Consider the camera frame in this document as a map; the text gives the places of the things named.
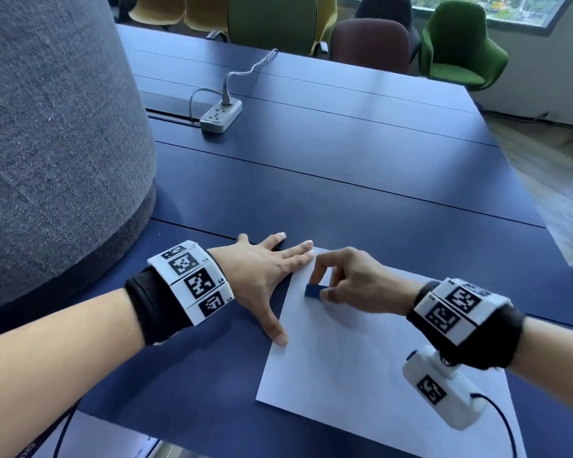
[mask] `eraser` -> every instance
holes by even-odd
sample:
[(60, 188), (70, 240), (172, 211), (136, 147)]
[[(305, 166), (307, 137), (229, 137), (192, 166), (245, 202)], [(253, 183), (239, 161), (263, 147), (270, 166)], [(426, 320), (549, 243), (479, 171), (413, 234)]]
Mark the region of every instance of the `eraser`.
[(306, 292), (304, 295), (306, 297), (311, 297), (313, 299), (320, 299), (321, 290), (328, 286), (322, 286), (321, 284), (307, 284), (306, 285)]

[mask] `white power strip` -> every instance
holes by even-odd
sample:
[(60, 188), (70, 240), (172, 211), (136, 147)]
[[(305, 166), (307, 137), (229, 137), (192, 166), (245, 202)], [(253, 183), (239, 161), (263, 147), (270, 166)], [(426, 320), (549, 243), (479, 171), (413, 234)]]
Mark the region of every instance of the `white power strip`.
[(242, 101), (239, 99), (232, 98), (230, 105), (219, 101), (202, 116), (200, 127), (205, 132), (223, 133), (241, 112)]

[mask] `person's left hand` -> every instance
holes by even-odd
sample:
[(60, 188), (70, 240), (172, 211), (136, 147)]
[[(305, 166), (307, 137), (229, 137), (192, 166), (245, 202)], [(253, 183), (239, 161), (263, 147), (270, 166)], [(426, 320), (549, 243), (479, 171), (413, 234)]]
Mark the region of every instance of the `person's left hand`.
[(276, 233), (253, 246), (248, 236), (241, 234), (236, 244), (209, 250), (223, 269), (237, 301), (259, 319), (267, 336), (279, 346), (287, 345), (287, 332), (269, 307), (269, 298), (284, 277), (305, 267), (314, 257), (311, 240), (272, 251), (286, 237), (285, 233)]

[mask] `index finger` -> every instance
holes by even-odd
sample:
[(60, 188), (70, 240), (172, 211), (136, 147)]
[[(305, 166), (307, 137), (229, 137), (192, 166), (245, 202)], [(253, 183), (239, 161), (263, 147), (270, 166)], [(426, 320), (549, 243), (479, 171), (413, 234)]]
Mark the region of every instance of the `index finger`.
[(329, 267), (344, 268), (347, 250), (347, 248), (338, 249), (317, 255), (314, 270), (312, 271), (312, 276), (310, 276), (310, 284), (319, 284)]

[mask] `hand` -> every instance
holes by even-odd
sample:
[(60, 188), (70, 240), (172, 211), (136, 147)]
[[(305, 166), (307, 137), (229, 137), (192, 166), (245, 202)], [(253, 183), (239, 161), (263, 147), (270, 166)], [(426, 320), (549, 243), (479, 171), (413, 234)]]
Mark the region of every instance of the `hand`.
[(236, 244), (209, 250), (223, 269), (237, 301), (259, 319), (267, 336), (279, 346), (287, 345), (288, 336), (269, 307), (269, 298), (278, 283), (314, 257), (310, 240), (273, 252), (286, 237), (285, 233), (276, 233), (253, 246), (248, 236), (241, 234)]
[(333, 271), (329, 287), (321, 291), (321, 300), (347, 303), (370, 313), (407, 315), (424, 285), (391, 272), (354, 247), (319, 254), (310, 284), (319, 284), (328, 267)]

